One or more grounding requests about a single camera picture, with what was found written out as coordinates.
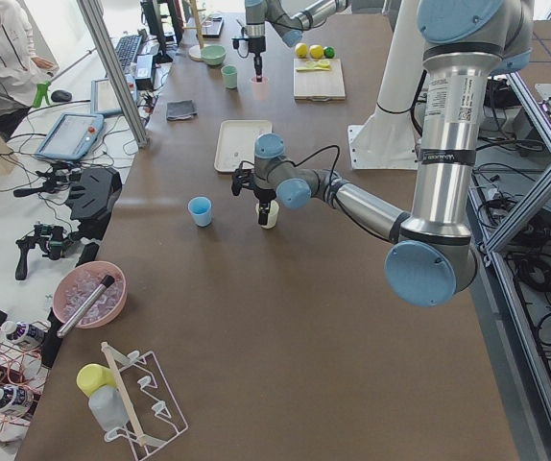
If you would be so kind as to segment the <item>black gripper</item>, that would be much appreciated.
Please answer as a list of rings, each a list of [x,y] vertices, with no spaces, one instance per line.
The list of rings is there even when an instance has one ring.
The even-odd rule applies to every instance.
[[[264,36],[250,36],[248,39],[249,51],[254,54],[253,66],[255,72],[255,78],[257,80],[263,79],[263,63],[261,55],[265,52],[265,37]]]
[[[259,202],[257,204],[258,224],[267,225],[270,213],[270,201],[276,198],[276,192],[272,189],[264,189],[256,185],[253,193]]]

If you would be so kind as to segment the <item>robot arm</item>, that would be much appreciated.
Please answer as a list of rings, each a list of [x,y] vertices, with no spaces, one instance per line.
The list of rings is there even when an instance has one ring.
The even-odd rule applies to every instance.
[[[325,23],[329,16],[343,12],[349,6],[345,0],[321,0],[290,15],[276,0],[246,0],[246,34],[248,48],[253,54],[255,78],[263,78],[262,54],[266,51],[266,23],[272,25],[288,47],[294,47],[302,39],[302,33]]]
[[[286,157],[274,133],[255,140],[253,167],[235,172],[232,190],[250,189],[261,213],[272,200],[291,209],[323,200],[391,243],[385,275],[401,299],[418,306],[447,302],[471,284],[477,270],[464,215],[487,81],[528,63],[533,9],[530,1],[419,4],[422,65],[429,79],[410,211],[333,171],[302,168]]]

